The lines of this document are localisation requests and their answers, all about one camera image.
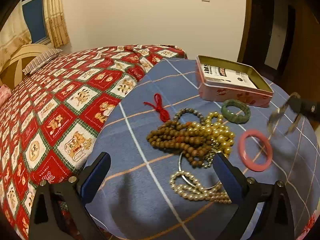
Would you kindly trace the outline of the printed paper in tin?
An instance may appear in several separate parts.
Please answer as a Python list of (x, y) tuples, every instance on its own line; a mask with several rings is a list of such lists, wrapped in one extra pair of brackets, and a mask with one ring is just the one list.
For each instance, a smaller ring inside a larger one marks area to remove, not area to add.
[(201, 64), (201, 69), (206, 81), (257, 88), (246, 73), (208, 64)]

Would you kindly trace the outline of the pink pillow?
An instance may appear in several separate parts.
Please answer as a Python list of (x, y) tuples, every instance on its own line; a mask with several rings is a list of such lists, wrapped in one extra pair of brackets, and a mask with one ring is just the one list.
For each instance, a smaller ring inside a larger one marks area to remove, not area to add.
[(2, 85), (0, 87), (0, 106), (2, 106), (11, 96), (11, 89), (7, 85)]

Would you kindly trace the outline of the brown door frame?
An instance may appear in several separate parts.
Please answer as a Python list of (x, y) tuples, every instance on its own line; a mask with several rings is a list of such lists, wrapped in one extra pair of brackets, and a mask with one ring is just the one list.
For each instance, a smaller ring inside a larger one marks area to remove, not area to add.
[(251, 22), (251, 11), (252, 11), (252, 0), (246, 0), (244, 29), (242, 34), (239, 55), (237, 59), (238, 62), (243, 62), (243, 59), (244, 59), (248, 35), (249, 35), (250, 22)]

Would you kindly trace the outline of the brown wooden door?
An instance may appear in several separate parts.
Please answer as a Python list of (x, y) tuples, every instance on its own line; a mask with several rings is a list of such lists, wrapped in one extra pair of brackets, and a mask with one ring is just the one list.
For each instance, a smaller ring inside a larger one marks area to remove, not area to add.
[(295, 31), (281, 87), (305, 100), (319, 101), (319, 21), (306, 0), (295, 0), (295, 10)]

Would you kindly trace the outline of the pink bangle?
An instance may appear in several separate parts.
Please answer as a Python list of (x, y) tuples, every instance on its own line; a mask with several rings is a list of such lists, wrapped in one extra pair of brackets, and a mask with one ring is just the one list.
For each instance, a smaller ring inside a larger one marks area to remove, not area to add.
[(243, 164), (254, 172), (266, 170), (273, 159), (269, 139), (256, 129), (242, 133), (238, 141), (238, 154)]

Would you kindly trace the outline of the pink metal tin box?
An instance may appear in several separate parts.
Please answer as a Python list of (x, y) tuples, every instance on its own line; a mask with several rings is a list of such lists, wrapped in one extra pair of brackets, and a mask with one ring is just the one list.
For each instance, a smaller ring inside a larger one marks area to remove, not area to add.
[(215, 57), (196, 57), (196, 80), (203, 100), (239, 100), (250, 106), (267, 108), (273, 90), (251, 66)]

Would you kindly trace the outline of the beige left curtain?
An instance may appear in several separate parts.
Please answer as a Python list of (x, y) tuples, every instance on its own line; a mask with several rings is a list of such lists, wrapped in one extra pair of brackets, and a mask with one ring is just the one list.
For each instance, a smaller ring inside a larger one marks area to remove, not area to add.
[(21, 46), (32, 42), (31, 33), (23, 16), (21, 0), (5, 22), (1, 30), (0, 39), (0, 70), (2, 70), (12, 55), (14, 55)]

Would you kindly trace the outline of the beige patterned curtain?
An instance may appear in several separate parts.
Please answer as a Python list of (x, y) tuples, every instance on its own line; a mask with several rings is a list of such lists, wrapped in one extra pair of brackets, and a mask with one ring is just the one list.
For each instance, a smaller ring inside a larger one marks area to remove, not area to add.
[(54, 48), (70, 42), (65, 22), (62, 0), (43, 0), (44, 20)]

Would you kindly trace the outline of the striped pillow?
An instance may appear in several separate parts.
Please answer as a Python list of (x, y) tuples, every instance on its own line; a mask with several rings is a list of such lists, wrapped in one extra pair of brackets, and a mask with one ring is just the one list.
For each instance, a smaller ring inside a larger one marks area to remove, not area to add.
[(32, 59), (26, 67), (22, 70), (22, 72), (27, 74), (33, 74), (38, 69), (52, 61), (53, 59), (57, 58), (61, 53), (63, 52), (62, 49), (49, 49), (48, 51), (45, 51), (44, 53), (38, 55), (34, 59)]

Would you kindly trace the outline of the green jade bangle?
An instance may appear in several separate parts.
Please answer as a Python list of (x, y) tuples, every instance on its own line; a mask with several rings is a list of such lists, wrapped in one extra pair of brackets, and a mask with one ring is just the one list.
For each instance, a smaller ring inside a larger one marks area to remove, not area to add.
[(223, 117), (234, 124), (245, 124), (251, 117), (251, 110), (245, 103), (229, 99), (226, 100), (221, 107)]

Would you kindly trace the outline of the window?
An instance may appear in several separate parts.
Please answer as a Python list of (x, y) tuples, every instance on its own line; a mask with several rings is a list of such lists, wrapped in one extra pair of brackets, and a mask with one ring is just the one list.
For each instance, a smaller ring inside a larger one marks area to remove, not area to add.
[(43, 0), (23, 0), (22, 10), (25, 22), (31, 33), (32, 43), (50, 43), (44, 20)]

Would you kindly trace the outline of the blue plaid tablecloth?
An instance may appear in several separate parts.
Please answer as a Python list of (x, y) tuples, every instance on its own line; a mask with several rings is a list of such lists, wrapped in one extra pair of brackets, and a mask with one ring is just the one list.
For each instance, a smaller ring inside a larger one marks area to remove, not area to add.
[[(267, 108), (251, 107), (248, 122), (230, 123), (221, 118), (221, 103), (200, 98), (195, 67), (190, 60), (161, 61), (112, 111), (87, 161), (103, 151), (111, 156), (110, 170), (87, 205), (89, 214), (114, 239), (216, 239), (237, 208), (220, 202), (221, 190), (204, 189), (218, 181), (208, 166), (216, 147), (245, 176), (284, 182), (295, 236), (304, 237), (319, 218), (319, 144), (310, 122), (302, 117), (287, 134), (296, 117), (288, 109), (268, 132), (268, 117), (288, 97), (272, 85)], [(272, 146), (271, 165), (263, 172), (249, 170), (238, 154), (240, 136), (250, 129)]]

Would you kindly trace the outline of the cream wooden headboard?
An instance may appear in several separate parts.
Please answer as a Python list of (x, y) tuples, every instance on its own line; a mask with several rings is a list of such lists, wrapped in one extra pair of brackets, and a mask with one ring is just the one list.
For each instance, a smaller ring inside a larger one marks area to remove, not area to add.
[(23, 45), (4, 65), (1, 72), (1, 86), (6, 85), (13, 90), (24, 78), (22, 70), (35, 57), (48, 51), (49, 46), (44, 44)]

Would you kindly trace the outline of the thin silver bangle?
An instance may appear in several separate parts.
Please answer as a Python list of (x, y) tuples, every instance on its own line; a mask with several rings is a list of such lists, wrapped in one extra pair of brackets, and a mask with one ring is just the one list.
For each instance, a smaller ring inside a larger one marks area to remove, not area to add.
[[(178, 171), (182, 172), (182, 154), (180, 154), (179, 159), (178, 159)], [(191, 180), (189, 180), (186, 175), (181, 175), (182, 179), (186, 182), (187, 185), (197, 188), (196, 184), (194, 184)], [(205, 190), (212, 190), (212, 189), (220, 189), (222, 187), (222, 183), (218, 181), (215, 185), (211, 187), (205, 187)]]

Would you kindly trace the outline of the red patchwork bedspread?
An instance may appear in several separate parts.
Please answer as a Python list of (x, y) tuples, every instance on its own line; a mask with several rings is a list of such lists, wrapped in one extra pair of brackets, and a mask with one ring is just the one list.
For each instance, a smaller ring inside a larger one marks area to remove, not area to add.
[(39, 182), (60, 183), (83, 168), (113, 109), (173, 45), (100, 47), (58, 55), (1, 103), (1, 213), (21, 239)]

